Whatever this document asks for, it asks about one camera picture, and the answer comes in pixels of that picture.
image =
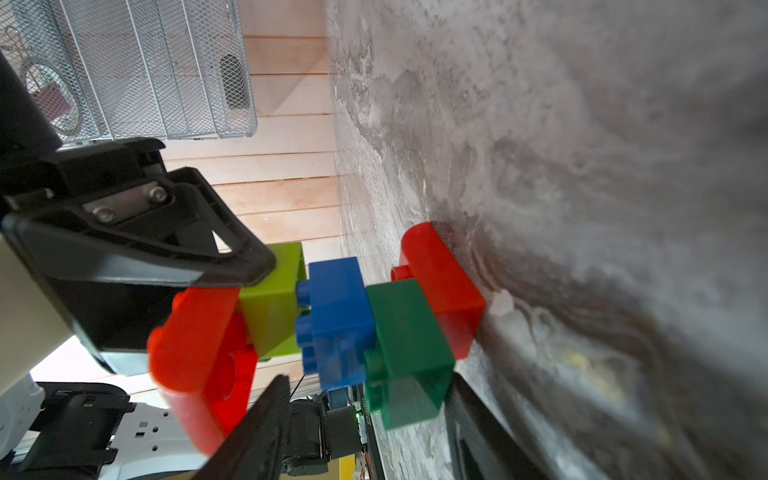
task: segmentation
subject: gray marble surface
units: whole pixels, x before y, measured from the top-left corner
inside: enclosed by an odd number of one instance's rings
[[[552,478],[768,478],[768,8],[328,0],[343,250],[433,221],[457,365]],[[379,430],[450,478],[442,417]]]

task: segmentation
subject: wooden panel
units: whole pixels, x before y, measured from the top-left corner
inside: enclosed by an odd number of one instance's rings
[[[166,162],[165,167],[168,170],[197,168],[212,185],[336,175],[330,152],[176,160]]]
[[[252,389],[262,389],[270,384],[278,375],[285,375],[293,382],[301,378],[304,374],[304,368],[301,360],[289,363],[281,363],[275,366],[258,366],[256,374],[253,376]]]
[[[304,263],[306,264],[341,258],[340,237],[304,240],[301,247],[304,251]]]
[[[297,242],[341,234],[338,207],[242,215],[240,221],[264,243]]]
[[[336,177],[219,185],[215,189],[236,215],[339,204]]]
[[[131,401],[136,403],[146,403],[147,405],[158,407],[159,409],[169,409],[170,405],[166,402],[160,390],[149,390],[131,395]]]
[[[333,151],[331,115],[264,117],[250,138],[169,140],[164,160]]]
[[[325,38],[244,38],[251,74],[328,73]]]
[[[323,0],[239,0],[243,35],[324,37]]]
[[[259,118],[333,112],[328,75],[251,75]]]

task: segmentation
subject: cable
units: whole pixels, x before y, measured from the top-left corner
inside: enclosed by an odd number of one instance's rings
[[[293,391],[290,394],[290,397],[289,397],[290,399],[293,398],[293,394],[296,393],[296,390],[299,389],[299,385],[301,385],[301,381],[304,380],[304,377],[305,377],[305,375],[302,375],[301,378],[299,379],[299,382],[296,384],[296,388],[293,389]]]
[[[371,478],[373,478],[373,470],[371,470],[371,460],[368,458],[368,451],[366,450],[366,465],[368,466],[368,472],[371,475]]]

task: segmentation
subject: screw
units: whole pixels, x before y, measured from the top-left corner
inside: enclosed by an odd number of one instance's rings
[[[110,223],[114,220],[114,211],[110,207],[98,207],[91,212],[99,223]]]
[[[168,198],[168,192],[163,187],[155,187],[149,190],[149,201],[153,204],[162,204]]]

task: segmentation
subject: blue toy block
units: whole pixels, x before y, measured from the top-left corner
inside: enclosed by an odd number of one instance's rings
[[[364,383],[363,353],[376,344],[376,324],[357,258],[310,263],[296,298],[311,308],[296,319],[304,374],[317,372],[326,391]]]

